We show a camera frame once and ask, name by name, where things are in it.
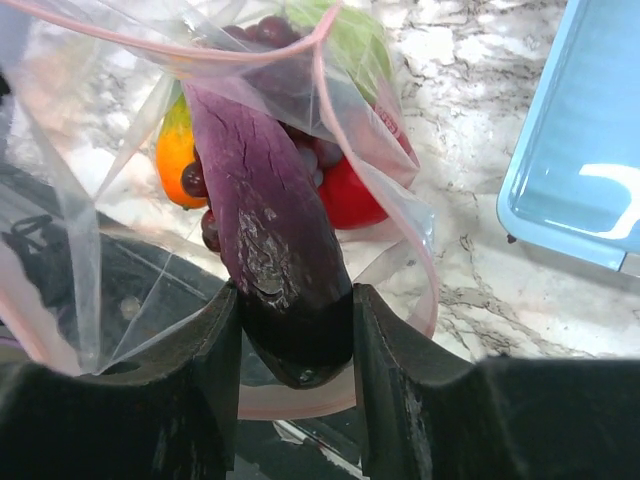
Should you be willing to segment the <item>clear pink zip top bag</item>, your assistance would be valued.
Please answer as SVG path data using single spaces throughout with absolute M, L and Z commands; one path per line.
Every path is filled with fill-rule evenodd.
M 426 276 L 408 317 L 438 311 L 434 214 L 411 191 L 408 141 L 383 27 L 339 1 L 5 1 L 1 69 L 61 209 L 73 305 L 56 317 L 3 248 L 1 315 L 28 356 L 97 374 L 195 321 L 162 319 L 158 286 L 118 326 L 102 308 L 104 243 L 183 253 L 191 228 L 151 210 L 136 167 L 171 107 L 203 173 L 220 259 L 249 306 L 247 329 L 275 383 L 240 389 L 239 413 L 302 419 L 355 403 L 350 298 L 412 257 Z

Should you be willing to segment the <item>red toy tomato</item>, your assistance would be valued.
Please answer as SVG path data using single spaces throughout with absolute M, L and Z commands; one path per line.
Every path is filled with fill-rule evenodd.
M 318 192 L 335 229 L 366 228 L 388 218 L 345 156 L 335 166 L 325 169 L 323 174 Z

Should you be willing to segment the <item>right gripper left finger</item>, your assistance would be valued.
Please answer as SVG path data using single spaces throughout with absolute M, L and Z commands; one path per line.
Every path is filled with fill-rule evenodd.
M 222 479 L 235 457 L 241 326 L 224 285 L 191 322 L 103 375 L 1 367 L 5 479 Z

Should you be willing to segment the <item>green orange toy mango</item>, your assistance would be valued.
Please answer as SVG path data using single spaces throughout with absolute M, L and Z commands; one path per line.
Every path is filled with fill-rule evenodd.
M 205 197 L 190 195 L 182 186 L 183 171 L 194 161 L 190 112 L 180 93 L 163 118 L 156 139 L 155 164 L 168 199 L 185 209 L 202 208 L 207 203 Z

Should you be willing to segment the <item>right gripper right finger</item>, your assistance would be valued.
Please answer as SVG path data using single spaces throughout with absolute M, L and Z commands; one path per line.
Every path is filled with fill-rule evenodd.
M 635 479 L 635 360 L 469 363 L 354 289 L 363 473 L 372 479 Z

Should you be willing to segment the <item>dark red toy grapes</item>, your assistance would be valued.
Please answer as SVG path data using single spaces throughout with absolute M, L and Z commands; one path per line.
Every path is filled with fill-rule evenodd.
M 316 155 L 307 134 L 287 123 L 294 116 L 318 123 L 311 92 L 303 99 L 277 86 L 282 63 L 293 58 L 183 85 L 195 161 L 182 182 L 207 200 L 202 238 L 216 253 L 322 260 L 341 253 L 313 180 Z

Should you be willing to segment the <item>green toy cabbage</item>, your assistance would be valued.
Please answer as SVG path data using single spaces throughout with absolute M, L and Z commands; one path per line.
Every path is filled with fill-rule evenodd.
M 305 36 L 316 27 L 333 1 L 285 1 L 283 13 L 293 29 Z M 330 102 L 337 110 L 368 104 L 381 104 L 398 109 L 394 67 L 389 52 L 385 28 L 370 13 L 343 6 L 336 16 L 323 46 L 325 81 Z M 313 52 L 304 52 L 282 63 L 283 76 L 279 87 L 285 94 L 306 98 L 312 90 L 315 76 L 312 70 Z

